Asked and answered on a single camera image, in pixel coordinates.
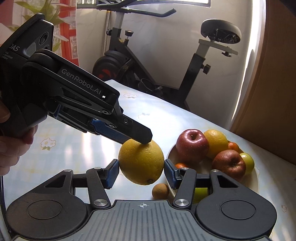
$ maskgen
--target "red apple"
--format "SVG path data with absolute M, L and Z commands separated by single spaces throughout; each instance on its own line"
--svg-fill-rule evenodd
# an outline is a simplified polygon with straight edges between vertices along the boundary
M 222 171 L 240 182 L 246 173 L 246 164 L 237 151 L 224 150 L 214 158 L 212 169 Z
M 176 143 L 180 161 L 191 164 L 200 162 L 206 156 L 209 147 L 207 138 L 197 129 L 183 131 Z

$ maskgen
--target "ribbed gray plate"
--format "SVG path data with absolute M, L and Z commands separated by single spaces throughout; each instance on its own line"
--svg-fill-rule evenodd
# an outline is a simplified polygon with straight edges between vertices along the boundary
M 18 237 L 15 241 L 24 241 Z M 60 241 L 218 241 L 203 230 L 186 210 L 167 201 L 117 201 L 97 210 L 78 232 Z

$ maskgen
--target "green apple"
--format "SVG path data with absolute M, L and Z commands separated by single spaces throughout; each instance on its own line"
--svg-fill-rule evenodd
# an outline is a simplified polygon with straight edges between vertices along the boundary
M 206 196 L 208 196 L 207 188 L 195 188 L 193 203 L 199 203 Z
M 246 173 L 245 174 L 251 174 L 251 172 L 254 169 L 255 163 L 253 158 L 248 153 L 240 153 L 242 159 L 244 160 L 246 164 Z

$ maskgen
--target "white plate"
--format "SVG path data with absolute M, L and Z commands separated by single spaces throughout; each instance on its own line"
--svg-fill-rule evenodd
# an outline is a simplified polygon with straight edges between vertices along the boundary
M 170 149 L 167 159 L 170 159 L 173 164 L 177 164 L 181 162 L 178 160 L 176 145 L 174 145 Z M 197 171 L 197 173 L 209 174 L 211 170 L 211 165 L 212 165 L 212 160 L 209 158 L 205 158 L 199 164 L 197 164 L 194 168 Z M 253 169 L 251 174 L 245 175 L 240 183 L 250 188 L 254 192 L 259 193 L 259 182 L 258 182 L 258 176 L 256 174 L 255 169 Z M 175 196 L 178 190 L 173 190 L 171 189 L 170 185 L 168 186 L 172 195 Z

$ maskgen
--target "camera lens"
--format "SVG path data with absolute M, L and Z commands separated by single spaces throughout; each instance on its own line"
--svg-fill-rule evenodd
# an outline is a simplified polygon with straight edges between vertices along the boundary
M 47 38 L 48 38 L 48 32 L 46 32 L 46 33 L 44 33 L 42 36 L 41 36 L 41 38 L 40 38 L 40 40 L 39 40 L 39 44 L 40 45 L 42 45 L 42 44 L 44 44 L 45 43 L 45 41 L 47 40 Z

